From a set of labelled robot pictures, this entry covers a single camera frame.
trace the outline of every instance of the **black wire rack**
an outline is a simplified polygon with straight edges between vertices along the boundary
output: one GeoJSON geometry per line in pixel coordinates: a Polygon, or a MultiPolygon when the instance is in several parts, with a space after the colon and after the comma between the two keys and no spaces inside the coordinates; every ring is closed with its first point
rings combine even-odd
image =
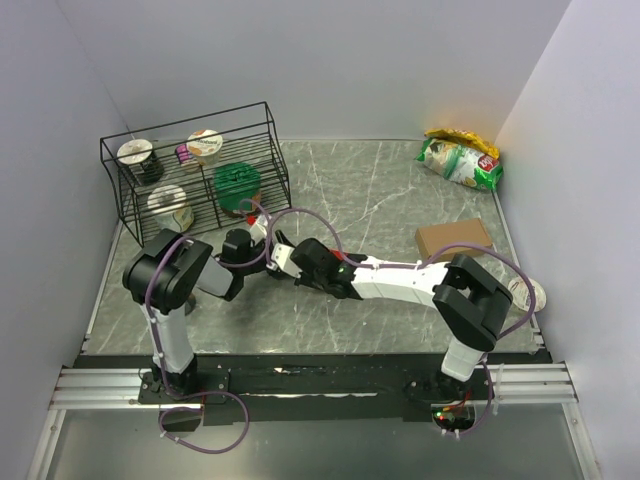
{"type": "MultiPolygon", "coordinates": [[[[148,205],[149,196],[158,187],[175,186],[183,192],[182,198],[169,199],[163,205],[167,207],[165,211],[184,206],[186,196],[194,218],[186,231],[189,235],[244,221],[242,215],[234,215],[221,207],[225,198],[237,197],[237,190],[234,193],[225,188],[216,189],[214,185],[216,169],[224,165],[246,164],[252,167],[254,175],[256,171],[259,173],[260,203],[269,212],[291,207],[289,172],[266,102],[103,137],[100,160],[111,180],[118,217],[141,246],[162,228],[156,218],[157,209],[148,205]],[[216,160],[205,165],[194,161],[181,163],[176,148],[184,148],[187,138],[203,129],[214,130],[223,138],[216,160]],[[148,153],[144,168],[127,166],[127,155],[118,157],[116,153],[132,139],[151,142],[152,148],[135,152],[135,155],[148,153]]],[[[245,205],[242,208],[249,210],[249,205],[245,205]]]]}

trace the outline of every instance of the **green container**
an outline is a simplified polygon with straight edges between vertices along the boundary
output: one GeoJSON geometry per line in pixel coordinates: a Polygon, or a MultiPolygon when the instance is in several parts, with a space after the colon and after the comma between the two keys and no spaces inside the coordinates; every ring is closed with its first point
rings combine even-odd
{"type": "Polygon", "coordinates": [[[213,187],[218,204],[225,213],[240,214],[240,210],[255,209],[249,202],[240,205],[245,198],[260,201],[260,172],[246,163],[231,163],[213,171],[213,187]]]}

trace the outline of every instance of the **small cup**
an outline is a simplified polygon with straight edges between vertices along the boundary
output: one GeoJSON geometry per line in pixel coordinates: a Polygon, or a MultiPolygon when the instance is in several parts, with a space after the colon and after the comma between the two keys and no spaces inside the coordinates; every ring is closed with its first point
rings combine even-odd
{"type": "Polygon", "coordinates": [[[218,161],[222,143],[222,136],[215,130],[198,130],[187,139],[187,150],[204,167],[218,161]]]}
{"type": "Polygon", "coordinates": [[[196,173],[200,170],[200,163],[189,153],[186,144],[178,145],[175,150],[180,166],[189,173],[196,173]]]}
{"type": "Polygon", "coordinates": [[[160,180],[164,173],[162,163],[153,151],[153,145],[143,138],[129,140],[122,145],[118,149],[117,160],[138,185],[151,185],[160,180]]]}
{"type": "Polygon", "coordinates": [[[193,223],[193,210],[187,194],[176,185],[156,188],[147,199],[147,206],[160,228],[186,232],[193,223]]]}

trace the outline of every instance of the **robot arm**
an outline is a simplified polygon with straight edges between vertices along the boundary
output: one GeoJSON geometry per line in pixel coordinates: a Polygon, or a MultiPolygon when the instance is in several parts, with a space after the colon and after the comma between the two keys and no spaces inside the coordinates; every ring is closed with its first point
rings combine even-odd
{"type": "Polygon", "coordinates": [[[252,262],[264,250],[266,222],[261,216],[249,231],[229,231],[217,258],[211,256],[210,245],[197,240],[185,242],[170,258],[153,289],[155,318],[148,315],[144,295],[161,259],[181,235],[162,230],[125,269],[123,285],[141,305],[152,332],[158,334],[157,339],[153,337],[154,365],[160,365],[156,342],[161,341],[169,380],[177,391],[188,393],[195,388],[196,357],[184,314],[184,303],[192,289],[198,286],[231,301],[242,289],[245,276],[265,270],[340,299],[389,298],[436,308],[453,333],[442,372],[462,382],[471,377],[480,358],[495,348],[512,297],[471,257],[456,255],[449,263],[408,269],[379,268],[390,262],[348,254],[355,262],[374,266],[357,268],[314,238],[294,246],[280,233],[271,245],[269,258],[252,262]]]}
{"type": "Polygon", "coordinates": [[[436,308],[453,333],[442,372],[457,380],[467,381],[482,356],[495,348],[512,296],[471,257],[458,254],[449,263],[422,269],[380,268],[399,264],[366,255],[349,257],[373,268],[355,268],[314,238],[297,247],[276,244],[271,256],[297,284],[336,298],[388,298],[436,308]]]}

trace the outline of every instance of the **cardboard box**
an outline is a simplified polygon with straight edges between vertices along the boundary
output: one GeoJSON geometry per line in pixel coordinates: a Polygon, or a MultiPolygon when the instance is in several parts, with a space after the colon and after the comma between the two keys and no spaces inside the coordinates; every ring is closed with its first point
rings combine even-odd
{"type": "MultiPolygon", "coordinates": [[[[429,258],[445,245],[456,242],[477,243],[488,248],[493,245],[487,229],[479,218],[420,227],[416,230],[416,243],[418,244],[418,250],[420,250],[420,256],[423,260],[429,258]]],[[[448,250],[438,258],[437,261],[447,262],[451,260],[456,253],[464,253],[470,256],[482,255],[482,252],[478,250],[456,247],[448,250]]]]}

